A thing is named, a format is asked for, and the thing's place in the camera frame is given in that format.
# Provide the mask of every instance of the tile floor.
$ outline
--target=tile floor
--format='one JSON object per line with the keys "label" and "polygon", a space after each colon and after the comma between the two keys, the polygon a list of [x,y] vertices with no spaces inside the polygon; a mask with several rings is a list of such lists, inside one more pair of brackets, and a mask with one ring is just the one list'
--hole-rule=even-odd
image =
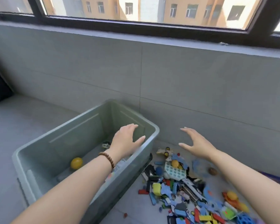
{"label": "tile floor", "polygon": [[[24,210],[23,198],[11,160],[13,152],[77,115],[78,113],[59,106],[20,95],[0,102],[0,224],[10,223]],[[178,146],[156,141],[152,163],[163,159],[162,156],[155,154],[156,148],[166,146],[170,146],[175,152],[180,152],[189,162],[194,158]],[[101,224],[167,223],[168,211],[163,210],[160,213],[160,203],[153,206],[148,195],[138,195],[138,189],[144,185],[142,181],[142,176],[139,176]],[[209,176],[206,181],[213,195],[218,199],[222,199],[221,191],[235,190],[222,176]],[[123,217],[124,213],[128,214],[127,218]]]}

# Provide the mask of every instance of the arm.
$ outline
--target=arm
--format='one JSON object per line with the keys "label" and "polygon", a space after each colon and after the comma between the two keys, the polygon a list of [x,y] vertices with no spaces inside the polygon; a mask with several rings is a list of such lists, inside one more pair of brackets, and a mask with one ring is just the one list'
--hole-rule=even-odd
{"label": "arm", "polygon": [[181,128],[193,141],[193,146],[179,145],[193,155],[213,162],[247,199],[266,224],[280,223],[280,185],[257,171],[217,150],[197,131]]}
{"label": "arm", "polygon": [[[111,147],[105,151],[115,165],[144,141],[145,136],[133,142],[133,132],[137,127],[134,124],[121,127]],[[98,156],[29,206],[12,224],[79,223],[111,170],[109,160],[105,156]]]}

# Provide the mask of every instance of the hand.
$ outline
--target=hand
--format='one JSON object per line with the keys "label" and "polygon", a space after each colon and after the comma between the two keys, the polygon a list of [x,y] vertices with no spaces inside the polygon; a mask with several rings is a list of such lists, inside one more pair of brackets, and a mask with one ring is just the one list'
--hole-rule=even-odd
{"label": "hand", "polygon": [[180,129],[191,137],[193,146],[189,146],[184,143],[179,143],[179,146],[185,150],[188,150],[190,153],[199,158],[210,161],[213,153],[216,152],[217,149],[196,130],[187,127]]}
{"label": "hand", "polygon": [[137,148],[145,140],[145,136],[139,138],[136,142],[133,142],[134,130],[138,127],[136,124],[129,124],[123,126],[113,137],[112,144],[107,152],[114,162],[119,162],[122,158],[127,157],[135,152]]}

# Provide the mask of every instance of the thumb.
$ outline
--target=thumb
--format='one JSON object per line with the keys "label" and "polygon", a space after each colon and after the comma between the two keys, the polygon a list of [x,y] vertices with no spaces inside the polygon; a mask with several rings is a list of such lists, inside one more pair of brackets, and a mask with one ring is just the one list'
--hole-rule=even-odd
{"label": "thumb", "polygon": [[188,150],[189,152],[192,152],[193,146],[189,146],[189,145],[187,145],[185,143],[179,143],[178,145],[180,147],[182,147],[183,149]]}
{"label": "thumb", "polygon": [[136,147],[140,147],[141,144],[144,142],[144,140],[145,140],[145,135],[139,138],[137,141],[135,141]]}

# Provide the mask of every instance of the person's left hand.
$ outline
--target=person's left hand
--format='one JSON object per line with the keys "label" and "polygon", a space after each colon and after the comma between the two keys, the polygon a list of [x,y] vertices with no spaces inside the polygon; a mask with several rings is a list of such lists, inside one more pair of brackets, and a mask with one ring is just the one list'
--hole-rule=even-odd
{"label": "person's left hand", "polygon": [[120,157],[118,157],[119,160],[114,160],[115,162],[119,162],[122,158],[133,154],[136,149],[139,148],[144,142],[145,135],[133,142],[133,133],[137,127],[138,125],[136,124],[123,126],[114,135],[112,144],[108,151],[106,150],[106,152],[109,154],[109,152],[113,153],[113,151],[116,151],[117,154],[120,155]]}

